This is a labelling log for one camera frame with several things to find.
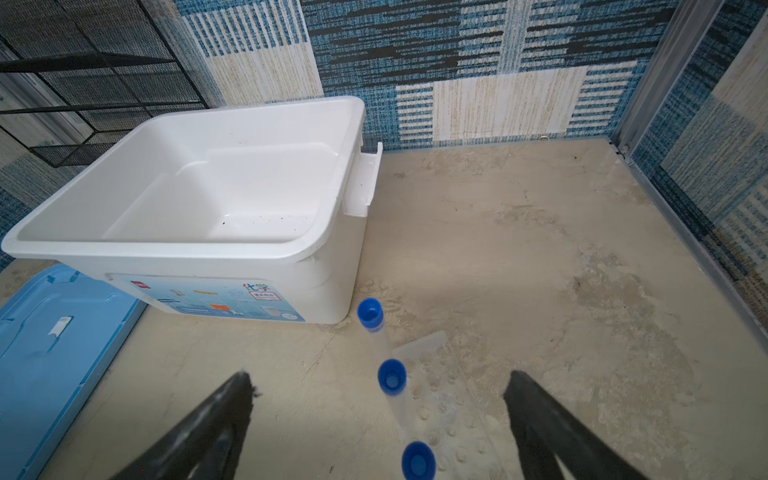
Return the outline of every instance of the sandy floor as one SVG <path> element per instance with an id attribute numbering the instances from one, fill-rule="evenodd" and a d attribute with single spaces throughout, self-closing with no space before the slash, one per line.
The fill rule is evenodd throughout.
<path id="1" fill-rule="evenodd" d="M 17 260 L 5 297 L 39 270 Z M 604 140 L 388 154 L 354 303 L 448 333 L 511 478 L 523 369 L 651 478 L 768 478 L 768 358 Z M 41 478 L 112 475 L 238 369 L 237 478 L 401 478 L 366 333 L 148 308 Z"/>

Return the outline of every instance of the white plastic storage box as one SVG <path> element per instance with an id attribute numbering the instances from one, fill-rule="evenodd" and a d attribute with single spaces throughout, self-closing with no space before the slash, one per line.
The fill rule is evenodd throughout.
<path id="1" fill-rule="evenodd" d="M 165 312 L 336 323 L 349 311 L 382 147 L 335 97 L 144 122 L 8 232 L 2 249 Z"/>

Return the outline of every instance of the black wire mesh shelf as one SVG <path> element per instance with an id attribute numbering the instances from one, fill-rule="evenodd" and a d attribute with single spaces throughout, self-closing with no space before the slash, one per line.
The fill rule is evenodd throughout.
<path id="1" fill-rule="evenodd" d="M 46 16 L 36 22 L 20 20 L 43 9 Z M 208 108 L 141 0 L 6 2 L 0 48 L 15 57 L 0 62 L 0 74 L 32 74 L 46 89 L 45 101 L 0 109 L 0 130 L 52 167 L 89 165 L 152 117 Z M 23 125 L 50 124 L 50 115 L 75 115 L 85 140 L 25 143 Z"/>

